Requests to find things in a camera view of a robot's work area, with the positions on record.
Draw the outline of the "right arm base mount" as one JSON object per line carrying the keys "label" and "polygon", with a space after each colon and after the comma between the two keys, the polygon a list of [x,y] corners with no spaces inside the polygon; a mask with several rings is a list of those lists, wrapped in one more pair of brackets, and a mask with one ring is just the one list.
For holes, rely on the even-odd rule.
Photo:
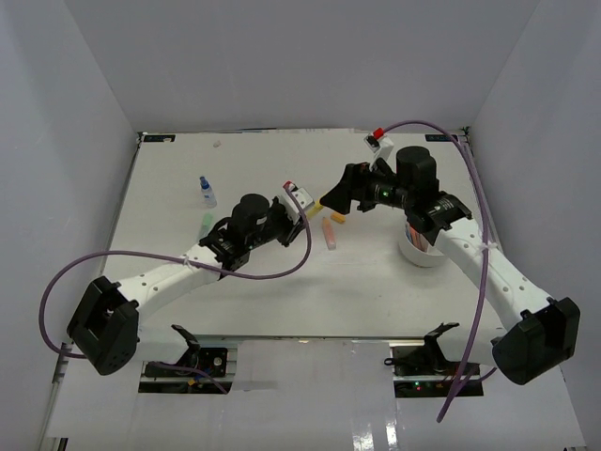
{"label": "right arm base mount", "polygon": [[448,360],[439,345],[439,338],[456,322],[441,323],[428,332],[420,344],[403,343],[391,346],[391,354],[383,364],[393,370],[393,388],[397,399],[446,398],[458,379],[462,350],[457,358]]}

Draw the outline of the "yellow highlighter pen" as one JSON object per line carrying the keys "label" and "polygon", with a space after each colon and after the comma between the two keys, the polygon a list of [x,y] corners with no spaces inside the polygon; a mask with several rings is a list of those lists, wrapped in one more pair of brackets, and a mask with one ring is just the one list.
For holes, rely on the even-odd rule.
{"label": "yellow highlighter pen", "polygon": [[312,218],[314,218],[316,215],[318,215],[321,211],[323,210],[323,206],[319,203],[316,202],[313,207],[311,207],[307,212],[306,212],[306,217],[308,220],[311,220]]}

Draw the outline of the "left black corner label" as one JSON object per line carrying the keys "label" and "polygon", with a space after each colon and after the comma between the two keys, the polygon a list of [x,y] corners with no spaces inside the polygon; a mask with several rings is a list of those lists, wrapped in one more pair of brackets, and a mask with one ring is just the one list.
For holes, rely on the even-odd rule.
{"label": "left black corner label", "polygon": [[174,134],[146,134],[143,139],[145,143],[173,143],[175,140]]}

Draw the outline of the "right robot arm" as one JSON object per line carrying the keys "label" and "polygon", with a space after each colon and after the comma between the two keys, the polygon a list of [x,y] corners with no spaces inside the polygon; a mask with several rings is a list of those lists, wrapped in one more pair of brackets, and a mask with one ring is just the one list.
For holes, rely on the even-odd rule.
{"label": "right robot arm", "polygon": [[524,385],[570,359],[576,350],[580,310],[570,298],[555,300],[533,284],[497,248],[483,241],[483,224],[454,195],[442,191],[427,148],[397,151],[396,168],[349,163],[320,203],[347,215],[377,205],[404,211],[410,226],[452,260],[496,312],[505,333],[491,341],[495,366]]}

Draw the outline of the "white round desk organizer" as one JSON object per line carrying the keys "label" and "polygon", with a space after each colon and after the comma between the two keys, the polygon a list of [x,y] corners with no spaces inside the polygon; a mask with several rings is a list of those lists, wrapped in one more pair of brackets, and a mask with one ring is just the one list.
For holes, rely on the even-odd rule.
{"label": "white round desk organizer", "polygon": [[435,268],[447,261],[447,257],[432,246],[423,235],[420,235],[423,249],[420,250],[414,247],[408,239],[407,225],[409,223],[405,223],[400,232],[398,247],[401,254],[410,263],[420,268]]}

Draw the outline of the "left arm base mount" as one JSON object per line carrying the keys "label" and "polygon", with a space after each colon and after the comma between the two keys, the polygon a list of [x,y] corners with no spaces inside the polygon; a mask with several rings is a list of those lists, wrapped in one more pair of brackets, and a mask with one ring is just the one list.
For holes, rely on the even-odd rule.
{"label": "left arm base mount", "polygon": [[227,395],[233,384],[228,370],[228,348],[204,347],[182,326],[172,328],[181,335],[186,351],[174,363],[149,363],[144,367],[138,392],[164,395]]}

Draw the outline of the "black corner label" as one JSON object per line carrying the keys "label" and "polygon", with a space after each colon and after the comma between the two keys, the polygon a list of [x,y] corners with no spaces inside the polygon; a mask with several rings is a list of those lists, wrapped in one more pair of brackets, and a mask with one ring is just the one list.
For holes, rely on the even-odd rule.
{"label": "black corner label", "polygon": [[457,141],[458,138],[455,134],[451,136],[447,136],[439,133],[427,133],[424,136],[426,142],[452,142],[453,140]]}
{"label": "black corner label", "polygon": [[175,140],[174,134],[146,134],[143,139],[145,143],[173,143]]}

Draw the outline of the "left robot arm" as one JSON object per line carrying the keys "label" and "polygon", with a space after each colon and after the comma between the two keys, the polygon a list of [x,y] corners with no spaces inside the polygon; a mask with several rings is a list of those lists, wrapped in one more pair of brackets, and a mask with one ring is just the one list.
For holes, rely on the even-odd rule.
{"label": "left robot arm", "polygon": [[271,241],[288,246],[305,230],[313,205],[313,198],[293,184],[273,200],[244,195],[230,216],[175,261],[116,282],[104,276],[93,280],[69,322],[69,337],[102,376],[131,360],[190,374],[200,359],[195,336],[176,324],[152,330],[145,322],[191,291],[239,273],[254,249]]}

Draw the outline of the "blue spray bottle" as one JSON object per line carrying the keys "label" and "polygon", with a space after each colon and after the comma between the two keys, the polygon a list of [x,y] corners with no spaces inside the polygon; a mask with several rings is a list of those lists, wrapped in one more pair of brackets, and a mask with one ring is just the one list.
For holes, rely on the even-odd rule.
{"label": "blue spray bottle", "polygon": [[212,189],[212,186],[204,176],[201,176],[199,178],[199,183],[205,205],[208,208],[215,208],[217,206],[217,199]]}

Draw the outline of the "right black corner label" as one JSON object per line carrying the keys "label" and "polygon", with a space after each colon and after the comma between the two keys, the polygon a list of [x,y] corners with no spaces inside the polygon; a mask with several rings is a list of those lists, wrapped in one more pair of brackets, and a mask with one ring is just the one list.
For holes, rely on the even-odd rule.
{"label": "right black corner label", "polygon": [[427,133],[424,136],[426,142],[452,142],[453,140],[457,141],[458,138],[455,134],[451,136],[447,136],[439,133]]}

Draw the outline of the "green highlighter pen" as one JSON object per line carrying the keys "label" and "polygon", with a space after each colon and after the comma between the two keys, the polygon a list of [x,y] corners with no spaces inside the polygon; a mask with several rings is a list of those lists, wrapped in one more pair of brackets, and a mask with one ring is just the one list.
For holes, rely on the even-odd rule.
{"label": "green highlighter pen", "polygon": [[209,231],[212,228],[213,224],[213,215],[210,212],[206,212],[203,215],[201,226],[199,229],[198,239],[201,240],[206,237]]}

